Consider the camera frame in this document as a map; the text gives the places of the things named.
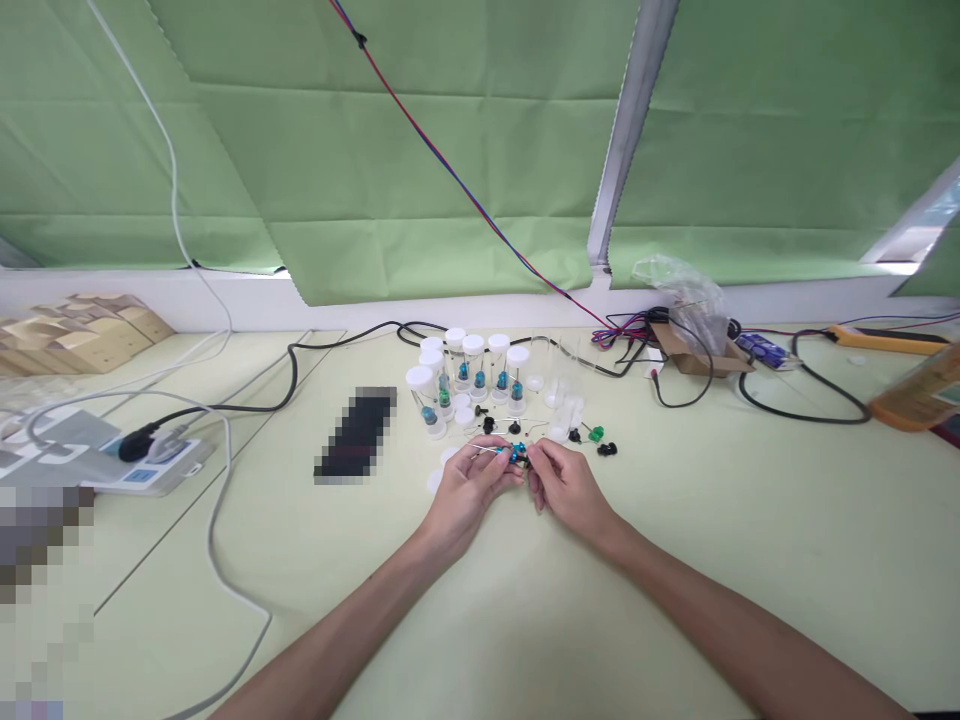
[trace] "hand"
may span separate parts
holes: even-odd
[[[437,496],[417,530],[449,563],[467,551],[490,503],[507,488],[523,484],[523,470],[509,464],[513,449],[509,442],[495,435],[469,442],[504,451],[498,454],[468,444],[447,460]]]
[[[600,492],[583,454],[543,438],[527,448],[530,492],[539,513],[552,510],[560,521],[591,545],[612,529],[619,516]]]

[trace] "right hand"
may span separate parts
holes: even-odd
[[[537,512],[552,510],[564,525],[597,545],[619,516],[600,491],[587,458],[547,438],[527,448],[527,457]]]

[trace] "finger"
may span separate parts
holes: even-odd
[[[527,457],[530,459],[533,469],[537,471],[541,484],[548,492],[551,488],[557,488],[563,484],[556,470],[554,470],[553,461],[540,447],[539,442],[527,448]]]
[[[477,483],[480,485],[481,490],[486,492],[489,488],[493,487],[494,484],[500,479],[500,476],[507,473],[513,477],[517,477],[514,473],[510,472],[507,468],[510,465],[510,454],[506,451],[498,453],[493,456],[493,460],[484,468],[483,472],[480,473],[480,476],[477,478]]]
[[[576,456],[580,455],[574,450],[568,450],[563,445],[555,443],[550,438],[540,438],[532,447],[540,448],[553,461],[553,464],[561,470],[568,468]]]
[[[483,504],[484,507],[489,507],[490,503],[496,500],[504,491],[509,490],[512,487],[519,487],[523,484],[523,478],[514,475],[513,473],[504,473],[496,480],[494,480],[493,485],[488,487],[483,494]]]
[[[456,454],[447,461],[447,464],[453,463],[454,467],[466,475],[470,469],[470,461],[477,453],[479,453],[481,457],[484,455],[493,455],[489,450],[480,450],[474,447],[474,445],[479,445],[480,447],[513,447],[498,435],[480,435],[479,437],[471,438],[469,443],[460,448]]]
[[[482,452],[473,458],[470,464],[471,472],[483,472],[484,468],[487,467],[490,463],[493,462],[493,459],[497,456],[496,453],[491,452]]]

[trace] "plastic bag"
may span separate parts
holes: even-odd
[[[723,290],[713,280],[683,260],[667,255],[638,260],[633,266],[633,277],[670,296],[673,300],[670,317],[679,323],[675,326],[677,334],[687,342],[691,352],[703,352],[697,342],[699,338],[711,355],[726,354],[730,318]]]

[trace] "black phone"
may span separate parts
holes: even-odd
[[[397,408],[395,387],[359,387],[340,423],[314,459],[316,485],[361,485],[376,464],[383,436]]]

